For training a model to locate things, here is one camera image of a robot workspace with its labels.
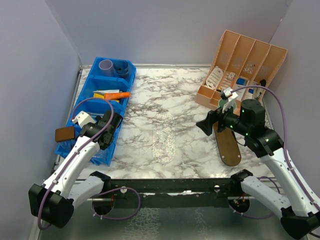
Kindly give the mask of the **green plastic cup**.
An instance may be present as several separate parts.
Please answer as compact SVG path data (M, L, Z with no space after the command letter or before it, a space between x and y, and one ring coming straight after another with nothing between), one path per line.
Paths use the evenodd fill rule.
M234 110L237 108L236 100L225 100L225 99L220 99L218 101L218 107L221 108L221 112L225 113L227 111L233 113Z

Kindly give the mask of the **dark blue plastic cup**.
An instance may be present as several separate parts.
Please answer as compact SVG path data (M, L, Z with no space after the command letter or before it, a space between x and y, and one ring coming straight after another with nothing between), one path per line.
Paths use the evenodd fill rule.
M126 79L129 75L129 63L126 60L119 59L113 64L115 75L118 78Z

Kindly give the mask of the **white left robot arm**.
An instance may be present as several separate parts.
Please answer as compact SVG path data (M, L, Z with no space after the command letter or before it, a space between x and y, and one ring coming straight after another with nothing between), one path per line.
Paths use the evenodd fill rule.
M74 210L92 195L103 198L111 190L106 176L95 173L88 180L75 186L74 183L86 164L100 150L107 149L114 140L123 117L107 110L103 116L92 118L80 111L72 122L81 131L72 150L56 171L43 184L33 184L28 191L31 214L57 228L63 228L71 219Z

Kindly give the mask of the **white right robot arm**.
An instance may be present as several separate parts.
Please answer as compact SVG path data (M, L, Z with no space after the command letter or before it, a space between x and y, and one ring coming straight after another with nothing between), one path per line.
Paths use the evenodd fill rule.
M270 209L292 238L300 240L320 226L320 198L306 183L278 133L265 126L265 108L256 99L241 103L240 114L233 109L220 107L207 113L204 120L196 123L207 136L218 124L218 131L226 128L242 135L246 146L269 168L285 195L264 185L247 170L232 176L229 189L240 196L246 193Z

